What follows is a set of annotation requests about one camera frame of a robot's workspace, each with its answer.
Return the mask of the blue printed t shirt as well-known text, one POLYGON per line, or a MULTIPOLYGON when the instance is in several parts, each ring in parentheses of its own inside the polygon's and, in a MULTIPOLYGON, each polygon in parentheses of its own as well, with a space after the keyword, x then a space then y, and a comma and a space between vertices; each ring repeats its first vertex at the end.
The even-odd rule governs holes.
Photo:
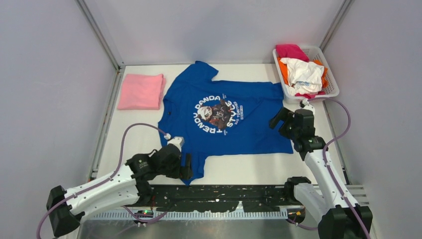
POLYGON ((182 161, 190 160, 189 185, 203 178, 210 156, 292 154, 291 141, 269 128, 283 106, 283 91, 271 82, 216 81, 218 70, 196 61, 179 74, 163 98, 158 127, 183 137, 182 161))

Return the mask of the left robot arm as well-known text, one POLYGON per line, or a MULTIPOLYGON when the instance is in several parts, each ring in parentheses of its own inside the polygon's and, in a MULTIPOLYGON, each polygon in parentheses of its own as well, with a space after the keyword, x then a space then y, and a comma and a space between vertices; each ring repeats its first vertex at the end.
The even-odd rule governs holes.
POLYGON ((61 185, 52 188, 46 209, 53 235, 67 235, 93 216, 117 207, 149 205, 153 198, 149 181, 159 175, 190 179, 193 176, 191 155, 183 159, 179 148, 168 144, 150 154, 136 154, 116 172, 86 184, 68 189, 61 185))

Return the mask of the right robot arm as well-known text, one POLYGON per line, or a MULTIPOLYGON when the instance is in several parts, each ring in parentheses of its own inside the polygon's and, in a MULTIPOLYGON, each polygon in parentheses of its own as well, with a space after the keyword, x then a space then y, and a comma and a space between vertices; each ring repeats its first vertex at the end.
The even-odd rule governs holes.
POLYGON ((315 187, 306 177, 291 177, 284 198, 290 204, 300 202, 317 222, 321 239, 369 239, 373 214, 361 205, 341 181, 322 137, 315 134, 314 113, 310 106, 291 111, 282 107, 269 121, 274 129, 291 140, 302 161, 316 179, 315 187))

